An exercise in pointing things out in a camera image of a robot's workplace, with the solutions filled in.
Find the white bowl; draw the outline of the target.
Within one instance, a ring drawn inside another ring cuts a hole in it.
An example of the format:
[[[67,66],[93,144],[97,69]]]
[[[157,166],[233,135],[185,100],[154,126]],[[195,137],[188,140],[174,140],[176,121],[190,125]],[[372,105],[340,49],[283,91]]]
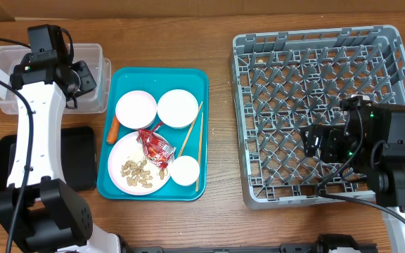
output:
[[[199,104],[195,96],[183,89],[165,93],[157,103],[157,115],[167,126],[182,129],[189,126],[198,115]]]

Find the large pink plate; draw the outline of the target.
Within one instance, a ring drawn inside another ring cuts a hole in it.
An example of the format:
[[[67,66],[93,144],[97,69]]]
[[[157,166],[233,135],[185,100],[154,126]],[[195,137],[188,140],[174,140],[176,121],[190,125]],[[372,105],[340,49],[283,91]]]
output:
[[[127,161],[126,156],[126,146],[128,143],[137,142],[136,140],[139,133],[137,131],[127,134],[126,136],[122,137],[116,144],[113,146],[112,150],[110,151],[109,158],[108,158],[108,173],[110,179],[115,184],[117,188],[119,188],[122,192],[130,194],[130,195],[149,195],[161,189],[167,182],[170,180],[171,176],[166,178],[165,184],[160,188],[152,188],[152,189],[145,189],[145,188],[137,188],[137,187],[129,187],[125,181],[125,179],[121,176],[120,169],[121,166]]]

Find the red snack wrapper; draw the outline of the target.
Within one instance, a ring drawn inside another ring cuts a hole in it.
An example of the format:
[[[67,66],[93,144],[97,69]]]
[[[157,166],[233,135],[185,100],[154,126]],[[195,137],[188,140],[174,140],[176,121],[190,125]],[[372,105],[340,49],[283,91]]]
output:
[[[159,122],[152,130],[139,129],[139,135],[136,139],[142,145],[143,154],[146,159],[160,169],[167,168],[175,152],[174,147],[163,137],[156,134],[156,131],[163,125],[163,122]]]

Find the pile of peanuts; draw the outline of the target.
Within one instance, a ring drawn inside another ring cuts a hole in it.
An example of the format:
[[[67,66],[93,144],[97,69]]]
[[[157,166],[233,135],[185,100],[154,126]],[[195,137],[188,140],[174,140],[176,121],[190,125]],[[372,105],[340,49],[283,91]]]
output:
[[[120,173],[129,187],[145,189],[162,187],[169,176],[167,169],[161,169],[146,159],[139,162],[126,161]]]

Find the white paper cup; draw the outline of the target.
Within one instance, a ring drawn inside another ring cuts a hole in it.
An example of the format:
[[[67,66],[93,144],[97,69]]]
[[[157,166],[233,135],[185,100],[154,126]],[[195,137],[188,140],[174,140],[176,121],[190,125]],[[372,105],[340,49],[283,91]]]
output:
[[[190,186],[197,181],[200,166],[195,158],[184,155],[176,158],[168,166],[168,171],[175,183],[180,186]]]

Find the pile of rice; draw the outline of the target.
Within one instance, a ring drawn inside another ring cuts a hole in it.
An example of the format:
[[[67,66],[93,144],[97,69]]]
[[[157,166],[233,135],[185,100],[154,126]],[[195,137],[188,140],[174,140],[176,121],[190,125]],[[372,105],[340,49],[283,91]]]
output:
[[[141,164],[145,160],[145,155],[143,154],[143,146],[140,143],[128,143],[125,152],[127,161]]]

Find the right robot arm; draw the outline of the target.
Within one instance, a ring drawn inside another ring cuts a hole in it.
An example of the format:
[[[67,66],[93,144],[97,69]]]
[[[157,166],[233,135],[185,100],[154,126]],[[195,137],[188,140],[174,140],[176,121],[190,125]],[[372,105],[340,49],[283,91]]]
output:
[[[405,252],[405,105],[375,104],[357,97],[342,100],[346,124],[311,124],[300,129],[307,157],[320,155],[340,168],[321,180],[315,193],[382,212],[393,252]],[[325,187],[348,168],[375,194],[375,202],[329,194]]]

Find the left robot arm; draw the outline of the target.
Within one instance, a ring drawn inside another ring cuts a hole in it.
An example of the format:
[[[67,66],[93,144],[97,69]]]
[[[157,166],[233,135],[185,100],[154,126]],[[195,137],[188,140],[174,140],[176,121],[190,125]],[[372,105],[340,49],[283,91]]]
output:
[[[60,157],[63,112],[96,87],[83,61],[74,61],[70,33],[57,25],[27,31],[30,52],[6,89],[16,95],[18,134],[12,170],[0,191],[6,249],[23,252],[127,252],[119,235],[99,228],[84,198],[65,182]]]

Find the orange carrot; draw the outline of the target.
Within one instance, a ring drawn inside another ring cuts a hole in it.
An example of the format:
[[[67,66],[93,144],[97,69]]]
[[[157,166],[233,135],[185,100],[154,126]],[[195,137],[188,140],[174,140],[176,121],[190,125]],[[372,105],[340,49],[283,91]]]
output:
[[[120,122],[119,122],[117,116],[115,115],[112,119],[112,124],[110,126],[110,130],[109,130],[107,138],[106,138],[106,142],[108,144],[112,145],[117,142],[119,130],[120,130]]]

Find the black tray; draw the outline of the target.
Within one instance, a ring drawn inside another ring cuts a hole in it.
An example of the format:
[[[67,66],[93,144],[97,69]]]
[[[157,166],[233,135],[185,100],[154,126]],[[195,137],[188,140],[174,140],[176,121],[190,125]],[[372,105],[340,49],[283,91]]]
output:
[[[16,135],[0,140],[0,192],[6,189],[15,161]],[[96,139],[89,126],[61,130],[61,163],[65,182],[75,191],[96,187]]]

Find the grey dish rack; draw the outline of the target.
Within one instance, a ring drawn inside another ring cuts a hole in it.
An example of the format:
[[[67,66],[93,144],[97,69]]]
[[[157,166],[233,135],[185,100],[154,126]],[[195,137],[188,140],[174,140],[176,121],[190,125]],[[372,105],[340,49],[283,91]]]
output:
[[[304,155],[300,129],[343,125],[343,98],[405,105],[405,48],[391,25],[239,34],[232,47],[240,174],[250,209],[323,203],[316,187],[337,167]]]

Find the teal serving tray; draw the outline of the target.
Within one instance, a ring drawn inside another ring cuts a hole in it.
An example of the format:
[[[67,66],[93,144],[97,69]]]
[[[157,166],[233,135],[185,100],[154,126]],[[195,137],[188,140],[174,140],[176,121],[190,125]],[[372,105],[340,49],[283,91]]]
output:
[[[124,67],[113,75],[108,96],[108,106],[105,117],[103,137],[106,138],[115,116],[115,107],[118,100],[127,92],[142,90],[159,100],[166,92],[174,89],[183,89],[192,93],[196,100],[203,101],[201,111],[204,112],[204,128],[202,136],[202,154],[199,191],[192,186],[180,186],[173,180],[158,191],[149,195],[130,195],[122,192],[110,179],[108,173],[108,158],[112,146],[103,140],[99,159],[97,189],[99,193],[109,200],[143,200],[143,201],[194,201],[205,192],[207,185],[207,145],[208,145],[208,119],[209,119],[209,90],[210,83],[207,75],[198,69],[192,68],[163,68],[163,67]],[[184,155],[198,157],[198,143],[200,135],[199,117],[193,127],[186,144]],[[158,133],[165,137],[175,148],[181,149],[188,129],[173,129],[162,126]]]

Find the wooden chopstick left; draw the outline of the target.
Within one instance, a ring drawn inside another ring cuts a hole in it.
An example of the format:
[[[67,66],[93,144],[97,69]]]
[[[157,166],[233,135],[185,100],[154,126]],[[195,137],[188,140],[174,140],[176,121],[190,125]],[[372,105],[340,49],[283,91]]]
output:
[[[182,147],[181,147],[181,149],[180,149],[180,151],[179,151],[178,157],[181,157],[182,154],[183,154],[183,152],[184,152],[184,150],[185,150],[186,144],[187,144],[188,139],[189,139],[189,137],[190,137],[190,135],[191,135],[191,132],[192,132],[192,130],[193,130],[193,127],[195,126],[196,120],[197,120],[197,118],[198,118],[198,115],[199,115],[199,113],[200,113],[200,111],[201,111],[202,106],[203,106],[203,101],[199,104],[198,112],[197,112],[196,118],[193,120],[193,122],[191,123],[191,125],[190,125],[190,127],[189,127],[189,129],[188,129],[188,131],[187,131],[186,137],[185,137],[184,142],[183,142],[183,144],[182,144]]]

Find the wooden chopstick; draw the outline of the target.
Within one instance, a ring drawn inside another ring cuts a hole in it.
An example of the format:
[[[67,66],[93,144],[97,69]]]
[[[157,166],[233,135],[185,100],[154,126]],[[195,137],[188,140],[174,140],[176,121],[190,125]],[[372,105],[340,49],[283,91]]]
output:
[[[184,150],[185,150],[186,144],[187,144],[188,139],[189,139],[189,137],[190,137],[190,135],[191,135],[191,132],[192,132],[192,130],[193,130],[193,127],[195,126],[196,120],[197,120],[197,118],[198,118],[198,115],[199,115],[199,113],[200,113],[200,111],[201,111],[202,106],[203,106],[203,101],[199,104],[198,112],[197,112],[196,118],[193,120],[193,122],[191,123],[191,125],[190,125],[190,127],[189,127],[189,129],[188,129],[188,131],[187,131],[186,137],[185,137],[184,142],[183,142],[183,144],[182,144],[182,147],[181,147],[181,149],[180,149],[180,151],[179,151],[178,157],[181,157],[182,154],[183,154],[183,152],[184,152]]]
[[[198,145],[198,178],[195,182],[195,191],[199,191],[199,181],[200,181],[200,171],[201,171],[201,154],[202,154],[202,139],[203,139],[203,128],[204,128],[204,112],[201,112],[200,119],[200,135],[199,135],[199,145]]]

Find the wooden chopstick right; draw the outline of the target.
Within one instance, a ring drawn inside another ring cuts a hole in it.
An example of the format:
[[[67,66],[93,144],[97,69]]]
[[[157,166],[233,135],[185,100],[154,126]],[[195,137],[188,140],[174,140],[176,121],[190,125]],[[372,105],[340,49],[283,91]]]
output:
[[[202,154],[202,139],[203,139],[203,128],[204,128],[204,112],[201,112],[200,119],[200,135],[199,135],[199,145],[198,145],[198,178],[195,182],[195,191],[199,191],[199,181],[200,181],[200,171],[201,171],[201,154]]]

